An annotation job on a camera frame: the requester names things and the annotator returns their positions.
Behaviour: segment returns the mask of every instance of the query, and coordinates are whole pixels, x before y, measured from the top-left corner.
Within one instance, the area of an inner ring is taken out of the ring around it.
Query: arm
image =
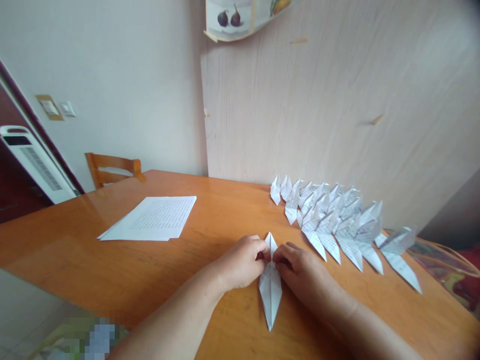
[[[112,360],[193,359],[222,295],[251,284],[270,261],[267,243],[242,237],[218,260],[188,280],[110,355]]]
[[[273,254],[273,261],[293,293],[318,319],[340,332],[356,359],[421,359],[375,313],[342,289],[313,253],[288,242]]]

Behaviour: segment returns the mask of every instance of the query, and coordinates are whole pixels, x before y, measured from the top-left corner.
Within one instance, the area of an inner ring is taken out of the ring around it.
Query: glossy table surface
[[[8,272],[133,328],[199,269],[241,236],[273,234],[314,251],[267,185],[151,170],[0,225],[0,265]],[[181,237],[167,242],[99,241],[97,236],[144,197],[197,196]],[[380,254],[385,275],[364,273],[341,254],[324,264],[350,294],[372,309],[426,359],[474,359],[480,323],[410,256],[423,294]],[[343,340],[318,324],[285,283],[272,332],[258,280],[218,303],[197,359],[350,358]]]

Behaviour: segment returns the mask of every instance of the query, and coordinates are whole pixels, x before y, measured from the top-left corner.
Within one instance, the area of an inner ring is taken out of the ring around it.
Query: door frame
[[[53,157],[53,162],[59,167],[59,170],[66,176],[66,180],[70,182],[73,187],[73,191],[77,191],[80,195],[85,194],[84,189],[80,185],[80,182],[75,177],[72,170],[67,165],[67,162],[60,154],[59,150],[53,143],[52,139],[48,136],[44,127],[40,123],[38,117],[35,115],[32,107],[27,99],[22,94],[20,88],[15,83],[14,79],[10,75],[7,67],[0,59],[0,86],[5,88],[7,94],[10,95],[11,100],[20,108],[20,113],[24,116],[25,121],[32,127],[34,135],[38,138],[40,144],[46,148],[45,150],[50,157]]]

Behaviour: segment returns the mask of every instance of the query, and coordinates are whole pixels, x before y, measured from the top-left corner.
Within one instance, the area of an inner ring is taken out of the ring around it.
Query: fig illustration
[[[233,4],[233,6],[235,7],[235,13],[231,16],[230,24],[237,28],[240,26],[240,14],[237,10],[237,5]]]
[[[217,19],[221,27],[226,27],[229,24],[229,17],[227,16],[228,12],[228,10],[225,10],[218,14]]]

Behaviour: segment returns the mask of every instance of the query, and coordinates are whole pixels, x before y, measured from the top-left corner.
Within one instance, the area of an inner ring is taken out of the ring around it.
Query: left hand
[[[270,249],[258,235],[242,237],[230,250],[214,261],[223,291],[245,288],[264,271],[271,260]]]

